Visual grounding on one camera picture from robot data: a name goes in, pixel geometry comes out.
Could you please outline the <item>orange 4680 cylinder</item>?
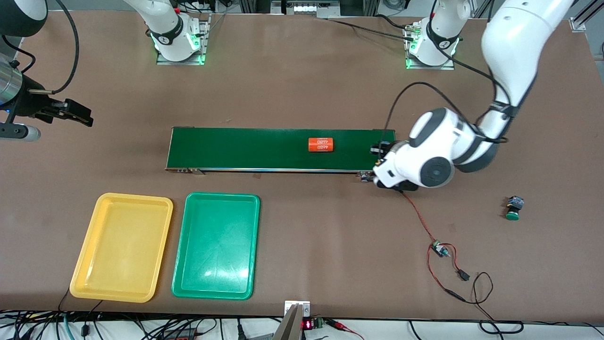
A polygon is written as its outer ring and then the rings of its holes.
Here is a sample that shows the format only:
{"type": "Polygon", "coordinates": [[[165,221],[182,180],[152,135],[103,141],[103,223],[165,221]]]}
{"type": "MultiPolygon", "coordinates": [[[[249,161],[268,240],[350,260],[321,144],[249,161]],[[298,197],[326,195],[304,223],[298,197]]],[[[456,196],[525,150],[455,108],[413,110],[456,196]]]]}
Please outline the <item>orange 4680 cylinder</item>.
{"type": "Polygon", "coordinates": [[[308,139],[308,151],[311,153],[332,152],[334,140],[330,137],[311,137],[308,139]]]}

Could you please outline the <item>green mushroom push button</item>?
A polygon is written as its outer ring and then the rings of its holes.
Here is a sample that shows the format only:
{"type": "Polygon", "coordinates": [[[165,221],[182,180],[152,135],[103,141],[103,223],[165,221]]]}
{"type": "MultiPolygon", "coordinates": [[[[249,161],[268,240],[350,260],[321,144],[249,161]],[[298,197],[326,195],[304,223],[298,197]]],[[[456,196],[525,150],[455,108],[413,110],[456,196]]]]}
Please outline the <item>green mushroom push button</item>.
{"type": "Polygon", "coordinates": [[[505,218],[509,221],[518,221],[520,219],[519,212],[522,210],[523,206],[523,198],[516,195],[511,196],[506,205],[507,212],[505,213],[505,218]]]}

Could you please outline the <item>yellow plastic tray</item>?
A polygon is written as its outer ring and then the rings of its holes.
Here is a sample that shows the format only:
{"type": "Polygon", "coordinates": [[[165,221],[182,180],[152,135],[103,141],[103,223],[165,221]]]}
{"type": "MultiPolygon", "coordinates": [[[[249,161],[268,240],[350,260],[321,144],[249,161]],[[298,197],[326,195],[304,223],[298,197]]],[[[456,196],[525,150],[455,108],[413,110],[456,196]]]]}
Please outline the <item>yellow plastic tray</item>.
{"type": "Polygon", "coordinates": [[[163,196],[101,195],[70,282],[71,295],[123,303],[151,300],[173,208],[163,196]]]}

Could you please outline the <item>green conveyor belt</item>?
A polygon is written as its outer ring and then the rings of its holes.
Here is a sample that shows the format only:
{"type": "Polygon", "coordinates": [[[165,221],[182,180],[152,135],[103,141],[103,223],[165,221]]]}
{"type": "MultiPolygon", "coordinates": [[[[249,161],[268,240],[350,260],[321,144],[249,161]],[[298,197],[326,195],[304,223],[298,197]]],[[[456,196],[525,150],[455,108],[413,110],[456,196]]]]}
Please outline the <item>green conveyor belt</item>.
{"type": "Polygon", "coordinates": [[[173,127],[166,170],[177,173],[259,172],[362,174],[378,156],[371,145],[395,141],[379,129],[173,127]],[[308,139],[330,137],[332,152],[311,153],[308,139]]]}

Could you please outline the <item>red clip lead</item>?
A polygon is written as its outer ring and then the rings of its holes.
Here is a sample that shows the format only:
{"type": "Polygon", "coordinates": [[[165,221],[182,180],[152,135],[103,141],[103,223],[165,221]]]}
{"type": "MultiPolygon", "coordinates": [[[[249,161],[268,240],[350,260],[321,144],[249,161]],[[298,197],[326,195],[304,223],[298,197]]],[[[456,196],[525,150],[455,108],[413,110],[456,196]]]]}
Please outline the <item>red clip lead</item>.
{"type": "Polygon", "coordinates": [[[355,336],[358,336],[361,340],[365,340],[365,338],[360,335],[359,333],[352,331],[349,327],[343,325],[343,323],[335,321],[334,319],[331,318],[323,318],[324,322],[326,323],[326,325],[336,329],[337,331],[342,331],[345,333],[350,333],[350,334],[354,334],[355,336]]]}

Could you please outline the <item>green plastic tray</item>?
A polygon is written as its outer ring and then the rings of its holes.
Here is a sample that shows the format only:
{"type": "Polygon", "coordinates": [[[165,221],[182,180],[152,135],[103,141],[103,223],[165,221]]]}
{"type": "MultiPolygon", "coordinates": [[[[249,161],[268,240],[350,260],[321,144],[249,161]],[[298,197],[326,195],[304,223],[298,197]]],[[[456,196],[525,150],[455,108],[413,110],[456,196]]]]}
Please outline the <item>green plastic tray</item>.
{"type": "Polygon", "coordinates": [[[250,299],[260,208],[253,194],[188,195],[172,279],[175,297],[250,299]]]}

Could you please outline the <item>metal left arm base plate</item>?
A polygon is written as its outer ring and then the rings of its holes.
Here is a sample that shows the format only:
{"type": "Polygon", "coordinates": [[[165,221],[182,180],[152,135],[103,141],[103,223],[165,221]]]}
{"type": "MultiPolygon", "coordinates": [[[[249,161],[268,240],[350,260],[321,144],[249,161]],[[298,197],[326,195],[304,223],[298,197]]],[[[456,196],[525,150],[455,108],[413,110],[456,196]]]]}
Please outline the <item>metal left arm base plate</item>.
{"type": "Polygon", "coordinates": [[[405,42],[406,69],[453,70],[453,61],[442,55],[424,33],[426,25],[417,21],[403,29],[403,36],[410,38],[405,42]]]}

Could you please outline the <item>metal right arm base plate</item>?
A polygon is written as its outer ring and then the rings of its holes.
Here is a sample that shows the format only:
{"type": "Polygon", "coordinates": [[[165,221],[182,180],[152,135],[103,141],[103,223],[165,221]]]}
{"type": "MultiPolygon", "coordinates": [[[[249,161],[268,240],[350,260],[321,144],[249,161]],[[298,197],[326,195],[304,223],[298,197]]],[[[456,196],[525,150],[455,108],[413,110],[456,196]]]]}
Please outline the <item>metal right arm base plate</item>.
{"type": "Polygon", "coordinates": [[[211,21],[201,21],[186,13],[168,36],[151,35],[157,50],[157,65],[204,65],[210,36],[211,21]]]}

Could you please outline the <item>aluminium frame with white box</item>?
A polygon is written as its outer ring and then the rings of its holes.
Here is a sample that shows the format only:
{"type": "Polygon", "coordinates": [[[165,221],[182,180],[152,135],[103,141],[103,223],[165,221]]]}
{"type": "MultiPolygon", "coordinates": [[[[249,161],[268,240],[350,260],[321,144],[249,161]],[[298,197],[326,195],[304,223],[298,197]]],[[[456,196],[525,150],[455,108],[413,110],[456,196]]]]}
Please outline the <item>aluminium frame with white box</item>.
{"type": "Polygon", "coordinates": [[[372,17],[380,0],[233,0],[246,14],[306,15],[319,18],[372,17]]]}

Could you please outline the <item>aluminium frame post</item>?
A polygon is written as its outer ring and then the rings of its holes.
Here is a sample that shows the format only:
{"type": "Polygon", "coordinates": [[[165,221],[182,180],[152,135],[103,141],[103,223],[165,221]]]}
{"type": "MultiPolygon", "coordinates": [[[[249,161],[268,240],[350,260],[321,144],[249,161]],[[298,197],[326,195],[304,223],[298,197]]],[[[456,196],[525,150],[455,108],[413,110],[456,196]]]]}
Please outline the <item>aluminium frame post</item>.
{"type": "Polygon", "coordinates": [[[573,32],[584,32],[586,23],[593,19],[604,9],[604,0],[589,0],[575,17],[570,18],[570,26],[573,32]]]}

